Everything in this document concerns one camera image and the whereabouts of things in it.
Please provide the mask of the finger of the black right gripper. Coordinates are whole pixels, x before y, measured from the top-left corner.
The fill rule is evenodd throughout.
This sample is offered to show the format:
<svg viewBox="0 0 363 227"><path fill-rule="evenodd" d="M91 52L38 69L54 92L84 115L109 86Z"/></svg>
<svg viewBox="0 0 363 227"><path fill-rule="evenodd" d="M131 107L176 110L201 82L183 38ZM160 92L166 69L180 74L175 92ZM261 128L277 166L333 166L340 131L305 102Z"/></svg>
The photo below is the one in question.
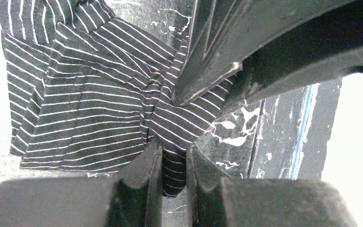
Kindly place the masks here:
<svg viewBox="0 0 363 227"><path fill-rule="evenodd" d="M242 69L242 61L346 0L197 0L172 103L185 106Z"/></svg>
<svg viewBox="0 0 363 227"><path fill-rule="evenodd" d="M219 117L271 96L355 73L363 73L363 0L314 18L246 58Z"/></svg>

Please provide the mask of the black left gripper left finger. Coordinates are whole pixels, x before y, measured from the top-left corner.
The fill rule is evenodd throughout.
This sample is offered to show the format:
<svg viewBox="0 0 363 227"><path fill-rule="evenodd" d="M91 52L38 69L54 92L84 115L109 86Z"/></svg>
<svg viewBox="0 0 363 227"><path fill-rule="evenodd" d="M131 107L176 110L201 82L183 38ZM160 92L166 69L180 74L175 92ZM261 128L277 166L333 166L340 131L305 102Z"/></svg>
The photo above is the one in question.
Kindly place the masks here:
<svg viewBox="0 0 363 227"><path fill-rule="evenodd" d="M110 177L31 178L0 183L0 227L159 227L162 145Z"/></svg>

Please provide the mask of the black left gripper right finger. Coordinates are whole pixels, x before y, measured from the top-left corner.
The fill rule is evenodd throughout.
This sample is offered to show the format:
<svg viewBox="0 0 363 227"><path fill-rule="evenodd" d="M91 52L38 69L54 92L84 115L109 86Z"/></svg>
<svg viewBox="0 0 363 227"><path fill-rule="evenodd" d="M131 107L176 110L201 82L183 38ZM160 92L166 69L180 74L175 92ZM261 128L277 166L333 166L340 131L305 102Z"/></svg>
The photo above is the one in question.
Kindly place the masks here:
<svg viewBox="0 0 363 227"><path fill-rule="evenodd" d="M191 227L355 227L339 191L314 180L238 179L192 145L186 155Z"/></svg>

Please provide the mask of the black striped underwear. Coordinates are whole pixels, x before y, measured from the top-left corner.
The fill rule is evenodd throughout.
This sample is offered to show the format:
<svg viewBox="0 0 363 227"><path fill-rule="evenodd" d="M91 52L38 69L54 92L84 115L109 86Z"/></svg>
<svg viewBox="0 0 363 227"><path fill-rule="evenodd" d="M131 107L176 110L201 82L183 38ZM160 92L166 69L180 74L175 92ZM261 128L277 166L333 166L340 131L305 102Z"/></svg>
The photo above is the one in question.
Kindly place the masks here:
<svg viewBox="0 0 363 227"><path fill-rule="evenodd" d="M219 114L234 76L171 102L187 47L174 49L102 0L0 0L11 114L22 169L116 173L157 139L162 192L186 184L186 151Z"/></svg>

